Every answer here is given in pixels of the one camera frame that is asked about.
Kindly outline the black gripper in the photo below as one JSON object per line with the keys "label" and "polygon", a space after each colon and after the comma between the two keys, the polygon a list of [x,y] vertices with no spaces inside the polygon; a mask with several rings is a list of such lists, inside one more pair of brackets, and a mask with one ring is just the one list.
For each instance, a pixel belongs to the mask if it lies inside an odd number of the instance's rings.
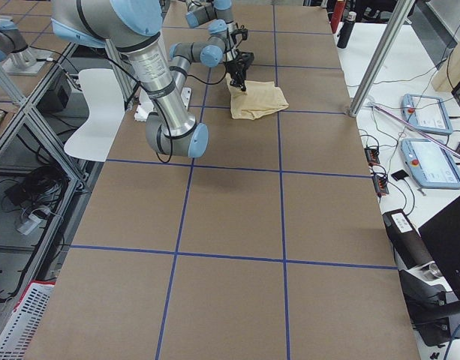
{"label": "black gripper", "polygon": [[248,29],[244,26],[237,26],[235,29],[230,30],[230,38],[232,41],[232,48],[238,48],[241,42],[248,39]]}
{"label": "black gripper", "polygon": [[224,63],[226,72],[230,75],[230,85],[239,87],[242,92],[247,90],[245,80],[247,70],[254,60],[252,52],[238,52],[236,56]]}

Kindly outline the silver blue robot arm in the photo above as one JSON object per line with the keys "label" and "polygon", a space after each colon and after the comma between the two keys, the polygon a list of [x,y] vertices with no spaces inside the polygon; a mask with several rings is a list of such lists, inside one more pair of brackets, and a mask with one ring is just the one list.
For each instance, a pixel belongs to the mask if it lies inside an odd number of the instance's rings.
{"label": "silver blue robot arm", "polygon": [[190,66],[224,64],[233,87],[246,90],[251,52],[238,50],[237,37],[248,30],[234,20],[231,1],[187,1],[185,15],[192,28],[209,25],[206,41],[177,43],[165,55],[158,41],[163,25],[159,1],[54,1],[53,31],[73,43],[104,47],[112,41],[128,57],[143,90],[154,105],[146,120],[146,139],[158,154],[201,157],[209,131],[187,111],[181,92]]}
{"label": "silver blue robot arm", "polygon": [[238,47],[241,42],[248,39],[247,28],[239,26],[234,18],[232,1],[185,1],[185,4],[185,18],[190,28],[194,29],[213,20],[223,20],[227,24],[232,47]]}

